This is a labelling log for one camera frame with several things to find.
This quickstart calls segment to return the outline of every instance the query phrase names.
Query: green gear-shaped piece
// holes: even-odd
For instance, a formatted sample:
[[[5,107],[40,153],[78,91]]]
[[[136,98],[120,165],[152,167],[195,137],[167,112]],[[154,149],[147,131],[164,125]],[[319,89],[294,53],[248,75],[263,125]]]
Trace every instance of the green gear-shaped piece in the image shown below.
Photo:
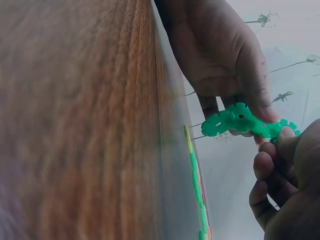
[[[276,139],[283,127],[290,127],[296,136],[300,135],[297,125],[293,122],[288,123],[287,120],[282,119],[276,123],[265,123],[256,118],[245,103],[237,102],[228,106],[224,111],[210,116],[202,124],[201,129],[202,134],[208,137],[215,137],[230,129],[240,133],[251,131],[263,138]]]
[[[295,123],[293,123],[292,121],[289,123],[288,120],[281,119],[279,124],[280,124],[279,133],[281,132],[282,128],[289,127],[289,128],[291,128],[293,130],[295,136],[299,136],[301,134],[301,132],[298,130],[297,125]],[[273,140],[273,144],[275,144],[275,145],[277,145],[277,143],[278,143],[278,139],[277,139],[278,135],[276,137],[274,137],[274,140]]]
[[[228,130],[228,111],[214,113],[208,120],[201,125],[201,131],[204,136],[215,137],[218,134],[223,134]]]
[[[292,121],[290,123],[288,123],[288,120],[286,119],[281,119],[280,120],[280,126],[281,128],[283,127],[290,127],[293,132],[294,132],[294,135],[296,136],[299,136],[301,134],[301,132],[298,130],[298,127],[296,124],[294,124]]]
[[[258,120],[243,102],[228,106],[226,111],[230,112],[228,128],[240,133],[250,131],[255,126],[255,121]]]

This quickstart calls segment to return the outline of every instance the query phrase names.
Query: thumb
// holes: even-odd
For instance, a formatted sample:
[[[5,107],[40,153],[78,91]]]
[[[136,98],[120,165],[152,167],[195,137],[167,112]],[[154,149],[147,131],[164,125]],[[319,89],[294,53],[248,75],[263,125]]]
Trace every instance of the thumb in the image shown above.
[[[242,46],[237,66],[247,104],[252,113],[266,123],[278,121],[269,96],[268,67],[255,36]]]
[[[280,155],[290,164],[294,164],[294,156],[300,136],[295,136],[290,127],[284,127],[277,138],[277,148]]]

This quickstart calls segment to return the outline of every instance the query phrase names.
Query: hand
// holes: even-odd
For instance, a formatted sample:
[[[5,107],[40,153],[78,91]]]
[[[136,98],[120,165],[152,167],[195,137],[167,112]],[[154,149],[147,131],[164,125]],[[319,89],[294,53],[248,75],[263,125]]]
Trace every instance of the hand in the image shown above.
[[[254,159],[249,203],[265,240],[320,239],[320,119],[293,135],[284,128],[278,147],[264,143]]]
[[[260,120],[276,122],[267,64],[255,34],[224,0],[189,2],[185,19],[168,36],[205,118],[219,112],[216,97],[221,97],[225,107],[245,102]]]

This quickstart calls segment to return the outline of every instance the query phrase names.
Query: fingernail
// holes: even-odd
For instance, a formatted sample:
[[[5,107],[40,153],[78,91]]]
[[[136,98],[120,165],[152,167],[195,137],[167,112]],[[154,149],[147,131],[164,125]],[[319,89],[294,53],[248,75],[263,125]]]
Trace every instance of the fingernail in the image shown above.
[[[285,138],[290,138],[295,136],[295,132],[291,129],[291,127],[288,127],[288,126],[283,127],[280,134]]]
[[[265,118],[268,119],[270,122],[278,122],[279,116],[276,111],[272,108],[272,106],[268,106],[263,109]]]

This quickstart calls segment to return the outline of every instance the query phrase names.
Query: wood grain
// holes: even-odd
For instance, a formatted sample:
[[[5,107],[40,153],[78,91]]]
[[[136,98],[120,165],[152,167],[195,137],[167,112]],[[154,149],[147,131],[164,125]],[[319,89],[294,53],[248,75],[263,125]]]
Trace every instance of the wood grain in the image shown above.
[[[0,0],[0,240],[195,239],[158,34],[148,0]]]

